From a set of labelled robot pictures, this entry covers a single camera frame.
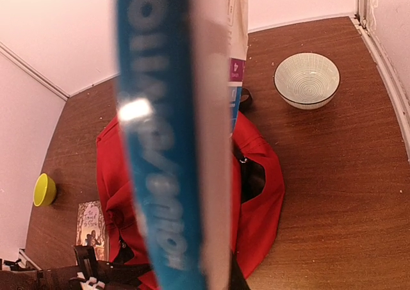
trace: book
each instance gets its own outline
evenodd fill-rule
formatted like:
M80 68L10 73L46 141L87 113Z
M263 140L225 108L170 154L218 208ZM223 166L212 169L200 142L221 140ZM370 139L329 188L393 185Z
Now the book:
M228 0L229 98L232 132L238 119L248 52L248 0Z
M117 1L118 118L137 222L147 229L158 284L162 290L227 289L227 3ZM239 79L243 65L236 64Z
M78 205L76 245L93 246L97 260L108 261L108 235L100 201Z

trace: wooden floor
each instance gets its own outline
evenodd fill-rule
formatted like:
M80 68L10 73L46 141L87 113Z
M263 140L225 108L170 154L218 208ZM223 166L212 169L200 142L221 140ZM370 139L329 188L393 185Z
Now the wooden floor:
M341 86L316 111L287 105L276 67L298 52L338 66ZM348 18L250 35L246 115L277 152L286 196L277 240L252 290L410 289L410 166L372 57ZM95 200L95 138L115 114L113 82L69 99L44 164L59 185L34 208L26 251L43 268L74 263L79 202Z

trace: red fabric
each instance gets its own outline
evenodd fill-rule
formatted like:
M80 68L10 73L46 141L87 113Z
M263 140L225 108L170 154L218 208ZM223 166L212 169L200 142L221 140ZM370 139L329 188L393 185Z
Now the red fabric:
M241 113L233 141L245 157L261 164L266 174L262 194L241 204L240 165L233 157L231 248L236 252L238 264L247 278L265 258L275 240L284 183L276 154ZM110 261L119 253L121 235L135 255L127 264L149 263L136 224L131 181L117 118L97 138L97 185L110 237ZM145 274L140 280L144 284L142 290L158 288L153 272Z

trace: white bowl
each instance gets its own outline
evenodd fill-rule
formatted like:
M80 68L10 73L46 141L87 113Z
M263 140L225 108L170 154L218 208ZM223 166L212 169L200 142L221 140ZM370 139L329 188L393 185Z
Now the white bowl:
M275 87L281 97L299 109L318 109L334 97L340 75L325 56L299 53L286 58L276 69Z

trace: white wall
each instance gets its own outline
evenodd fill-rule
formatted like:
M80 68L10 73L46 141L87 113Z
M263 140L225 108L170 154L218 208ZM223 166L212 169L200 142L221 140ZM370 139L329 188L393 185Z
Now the white wall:
M117 73L115 0L0 0L0 42L68 94Z
M0 55L0 258L24 248L33 187L64 101Z
M249 29L355 12L356 0L249 0Z
M370 30L410 95L410 0L372 0Z

